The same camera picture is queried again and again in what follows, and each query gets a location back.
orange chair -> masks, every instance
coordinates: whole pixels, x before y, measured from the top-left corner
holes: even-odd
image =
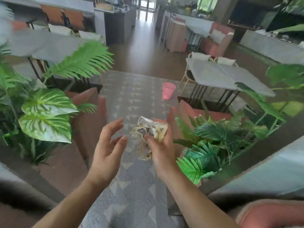
[[[52,25],[64,25],[63,16],[59,7],[40,5]]]
[[[83,25],[84,17],[82,12],[64,9],[64,14],[69,19],[71,26],[75,27],[78,30],[85,29],[85,26]]]

pink plastic basket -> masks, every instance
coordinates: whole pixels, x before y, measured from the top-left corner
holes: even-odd
[[[172,83],[166,82],[163,84],[163,99],[170,99],[172,97],[172,94],[174,90],[176,89],[176,86]]]

pink booth seat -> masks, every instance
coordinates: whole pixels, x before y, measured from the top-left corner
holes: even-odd
[[[233,117],[231,114],[220,112],[209,111],[209,114],[215,121],[219,121],[221,119],[230,120]],[[170,112],[167,115],[167,122],[171,126],[173,139],[184,138],[179,127],[176,124],[175,117],[180,117],[190,126],[191,129],[193,129],[189,116],[194,118],[198,117],[199,115],[203,115],[205,117],[205,111],[193,109],[188,103],[183,100],[180,101],[177,107],[171,107]],[[183,149],[184,147],[182,145],[175,144],[175,152],[177,157],[180,157],[181,153],[183,152]]]
[[[304,202],[261,199],[228,213],[242,228],[304,226]]]
[[[105,98],[99,97],[97,88],[88,89],[80,94],[67,92],[74,104],[92,103],[97,106],[95,113],[80,113],[71,122],[75,140],[83,160],[91,163],[102,128],[107,124]]]
[[[212,27],[210,29],[210,34],[212,34],[213,30],[221,31],[223,34],[225,34],[224,38],[221,40],[220,43],[214,42],[214,40],[211,38],[211,36],[208,36],[207,38],[203,38],[200,44],[200,49],[204,51],[206,54],[211,55],[212,57],[223,57],[227,47],[229,46],[233,35],[234,35],[234,29],[221,25],[217,22],[214,22],[212,24]]]

crumpled plastic packaging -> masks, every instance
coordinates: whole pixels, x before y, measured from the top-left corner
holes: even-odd
[[[135,144],[138,145],[136,153],[138,159],[147,161],[152,157],[152,152],[143,137],[150,134],[161,142],[165,137],[168,125],[162,122],[154,122],[142,116],[139,117],[137,124],[138,127],[133,128],[130,134]]]

hand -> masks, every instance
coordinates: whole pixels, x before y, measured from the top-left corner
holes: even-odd
[[[111,137],[123,128],[122,122],[121,118],[103,127],[95,148],[91,170],[86,177],[94,185],[102,188],[106,188],[116,176],[121,156],[128,143],[127,136],[111,140]]]
[[[170,178],[172,171],[178,170],[176,155],[173,145],[172,130],[170,125],[166,131],[163,141],[158,142],[153,136],[145,135],[145,140],[152,151],[152,158],[158,177],[164,182]]]

